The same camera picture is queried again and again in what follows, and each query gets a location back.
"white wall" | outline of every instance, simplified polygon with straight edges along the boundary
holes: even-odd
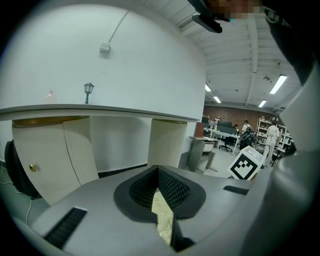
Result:
[[[0,108],[41,104],[49,90],[58,103],[82,104],[84,84],[94,84],[89,102],[200,119],[206,66],[201,52],[168,21],[139,9],[116,30],[111,50],[99,52],[127,10],[71,5],[35,15],[11,40],[0,66]],[[147,162],[151,121],[92,118],[98,170]],[[187,129],[193,135],[195,125]],[[0,122],[0,158],[11,139]],[[183,151],[189,150],[186,138]]]

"fluorescent light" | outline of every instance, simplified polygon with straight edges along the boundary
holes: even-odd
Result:
[[[214,96],[214,99],[216,100],[216,102],[221,103],[220,99],[217,96]]]
[[[263,101],[261,101],[260,105],[259,105],[259,108],[262,108],[264,106],[264,104],[266,104],[266,100],[264,99]]]
[[[207,84],[205,84],[205,90],[206,90],[207,92],[211,92],[211,89],[209,88],[209,86],[208,86]]]
[[[275,83],[273,89],[270,91],[270,94],[275,94],[287,78],[288,77],[286,75],[281,74],[278,78],[278,81]]]

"fluted panel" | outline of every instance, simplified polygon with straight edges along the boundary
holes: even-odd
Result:
[[[187,122],[153,119],[148,153],[148,166],[178,167]]]
[[[63,122],[65,143],[81,185],[99,179],[90,137],[90,119]]]

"brick wall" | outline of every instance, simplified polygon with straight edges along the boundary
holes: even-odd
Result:
[[[244,121],[248,120],[254,131],[257,129],[257,120],[261,118],[261,116],[264,116],[265,120],[269,120],[270,117],[279,118],[278,115],[264,112],[222,106],[204,106],[203,114],[205,116],[210,116],[210,120],[214,120],[217,116],[220,116],[221,121],[232,122],[233,126],[237,124],[240,130],[245,124]]]

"ceiling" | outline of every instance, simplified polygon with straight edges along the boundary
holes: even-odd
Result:
[[[219,21],[223,32],[212,33],[192,21],[195,9],[187,0],[136,0],[169,20],[203,52],[206,82],[205,105],[257,109],[262,100],[267,112],[279,113],[301,88],[294,68],[273,39],[264,14],[231,22]],[[276,94],[270,94],[279,75],[288,78]]]

